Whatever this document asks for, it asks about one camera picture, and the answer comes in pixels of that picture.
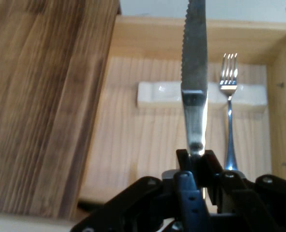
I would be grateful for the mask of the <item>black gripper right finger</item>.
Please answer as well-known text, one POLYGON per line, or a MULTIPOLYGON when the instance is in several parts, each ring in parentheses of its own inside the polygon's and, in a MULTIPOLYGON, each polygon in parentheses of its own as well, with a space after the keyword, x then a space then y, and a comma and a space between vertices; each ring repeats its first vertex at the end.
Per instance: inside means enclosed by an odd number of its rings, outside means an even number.
POLYGON ((222 168, 213 151, 201 158, 202 186, 219 213, 240 217, 250 232, 286 232, 286 180, 265 174, 255 182, 222 168))

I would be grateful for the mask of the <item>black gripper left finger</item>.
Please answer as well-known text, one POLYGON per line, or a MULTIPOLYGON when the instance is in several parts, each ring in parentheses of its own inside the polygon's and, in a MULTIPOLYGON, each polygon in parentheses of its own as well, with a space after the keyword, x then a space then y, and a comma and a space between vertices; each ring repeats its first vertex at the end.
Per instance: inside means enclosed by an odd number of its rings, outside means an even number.
POLYGON ((146 176, 126 188, 71 229, 73 232, 155 232, 174 218, 183 232, 207 232, 209 213, 203 201, 205 156, 177 150, 181 168, 162 180, 146 176))

